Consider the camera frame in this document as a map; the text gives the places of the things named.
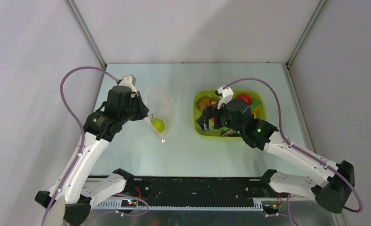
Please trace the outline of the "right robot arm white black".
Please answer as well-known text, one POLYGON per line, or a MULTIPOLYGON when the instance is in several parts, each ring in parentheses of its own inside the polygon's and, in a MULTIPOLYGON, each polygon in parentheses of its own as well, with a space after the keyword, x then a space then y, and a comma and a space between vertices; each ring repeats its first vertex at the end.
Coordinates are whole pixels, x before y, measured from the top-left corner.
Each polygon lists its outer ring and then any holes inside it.
POLYGON ((297 194, 315 200, 329 212, 340 214, 355 186, 354 167, 347 161, 340 163, 323 158, 310 150, 300 148, 285 137, 273 124, 257 119, 241 99, 228 104, 205 106, 196 123, 202 130, 226 127, 241 135, 251 148, 273 154, 297 166, 307 176, 296 176, 267 170, 260 183, 260 192, 271 197, 275 193, 297 194))

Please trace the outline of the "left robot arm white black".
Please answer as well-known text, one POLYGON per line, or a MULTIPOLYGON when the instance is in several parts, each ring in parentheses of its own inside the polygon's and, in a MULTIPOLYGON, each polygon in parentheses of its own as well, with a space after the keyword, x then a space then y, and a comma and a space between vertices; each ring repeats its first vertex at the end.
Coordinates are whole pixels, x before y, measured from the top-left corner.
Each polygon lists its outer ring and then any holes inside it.
POLYGON ((128 121, 147 116, 140 93, 133 85, 117 85, 108 92, 107 100, 81 125, 81 138, 63 173, 47 191, 38 191, 35 200, 46 208, 42 225, 58 226, 64 220, 81 225, 91 210, 108 197, 133 194, 135 184, 112 173, 91 187, 84 184, 102 152, 128 121))

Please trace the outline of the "clear zip top bag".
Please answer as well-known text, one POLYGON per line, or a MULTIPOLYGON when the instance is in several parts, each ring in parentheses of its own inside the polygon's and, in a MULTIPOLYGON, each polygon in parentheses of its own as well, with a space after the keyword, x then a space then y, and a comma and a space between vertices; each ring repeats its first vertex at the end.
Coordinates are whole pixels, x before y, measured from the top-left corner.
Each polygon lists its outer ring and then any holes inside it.
POLYGON ((174 123, 174 108, 168 93, 158 87, 150 87, 144 96, 144 103, 149 108, 148 116, 145 118, 147 125, 154 135, 165 143, 174 123), (165 130, 162 133, 157 132, 151 125, 152 114, 163 120, 165 130))

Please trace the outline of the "green pear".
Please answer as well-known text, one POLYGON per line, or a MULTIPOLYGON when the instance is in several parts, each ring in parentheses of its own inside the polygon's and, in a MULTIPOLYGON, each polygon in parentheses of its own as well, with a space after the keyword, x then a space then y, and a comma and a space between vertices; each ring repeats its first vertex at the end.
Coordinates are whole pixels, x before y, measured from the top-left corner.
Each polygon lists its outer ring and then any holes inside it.
POLYGON ((153 114, 151 116, 150 122, 151 122, 151 125, 153 126, 153 128, 157 132, 162 133, 165 130, 165 124, 164 124, 163 120, 155 117, 153 114))

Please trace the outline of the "green plastic bin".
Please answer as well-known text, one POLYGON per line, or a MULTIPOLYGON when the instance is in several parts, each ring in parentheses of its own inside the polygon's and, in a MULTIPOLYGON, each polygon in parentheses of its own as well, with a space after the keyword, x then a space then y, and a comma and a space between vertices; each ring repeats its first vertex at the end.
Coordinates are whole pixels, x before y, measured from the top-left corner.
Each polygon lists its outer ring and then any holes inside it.
MULTIPOLYGON (((264 106, 264 102, 262 97, 260 96, 259 93, 257 93, 254 90, 245 90, 245 89, 234 89, 234 96, 233 99, 236 99, 239 94, 246 94, 251 98, 251 103, 256 102, 256 101, 262 101, 262 103, 258 106, 258 117, 255 118, 258 123, 256 123, 256 131, 260 131, 261 133, 264 132, 264 123, 263 121, 266 121, 266 110, 264 106)), ((194 130, 195 132, 201 136, 202 138, 205 139, 211 139, 211 140, 219 140, 219 141, 242 141, 242 137, 222 137, 221 135, 226 132, 228 129, 222 127, 220 129, 213 129, 214 122, 209 120, 209 130, 208 131, 203 131, 200 126, 198 126, 195 122, 197 118, 199 118, 202 114, 197 107, 196 107, 196 102, 199 98, 201 97, 210 97, 211 101, 219 101, 219 97, 216 96, 215 91, 212 89, 208 90, 202 90, 196 93, 194 96, 194 106, 193 106, 193 119, 194 119, 194 130)))

